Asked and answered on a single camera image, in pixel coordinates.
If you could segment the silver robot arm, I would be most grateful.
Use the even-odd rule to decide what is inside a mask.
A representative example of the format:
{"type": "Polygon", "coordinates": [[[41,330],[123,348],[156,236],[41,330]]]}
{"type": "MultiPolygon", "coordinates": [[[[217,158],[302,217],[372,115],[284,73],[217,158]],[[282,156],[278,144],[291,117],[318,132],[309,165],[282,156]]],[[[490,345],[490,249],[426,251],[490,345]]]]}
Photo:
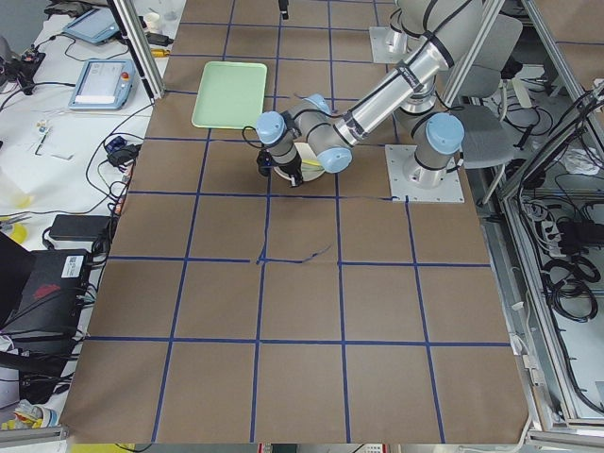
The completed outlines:
{"type": "Polygon", "coordinates": [[[480,1],[398,1],[401,31],[418,41],[352,108],[333,115],[326,100],[313,94],[281,113],[260,115],[255,130],[261,146],[259,172],[274,166],[296,187],[303,183],[302,159],[294,142],[310,146],[322,168],[337,174],[352,161],[352,148],[401,108],[423,93],[437,73],[451,69],[470,49],[482,23],[480,1]]]}

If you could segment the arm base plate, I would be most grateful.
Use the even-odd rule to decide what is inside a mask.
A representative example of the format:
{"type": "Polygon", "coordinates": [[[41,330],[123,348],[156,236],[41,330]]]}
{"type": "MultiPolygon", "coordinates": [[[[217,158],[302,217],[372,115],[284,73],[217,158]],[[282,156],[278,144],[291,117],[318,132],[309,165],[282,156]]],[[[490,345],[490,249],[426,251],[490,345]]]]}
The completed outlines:
{"type": "Polygon", "coordinates": [[[408,35],[404,32],[394,31],[391,27],[372,26],[369,36],[374,63],[397,63],[407,54],[408,35]]]}
{"type": "Polygon", "coordinates": [[[428,170],[416,161],[415,149],[408,144],[385,146],[391,198],[410,203],[463,203],[455,159],[449,157],[444,169],[428,170]]]}

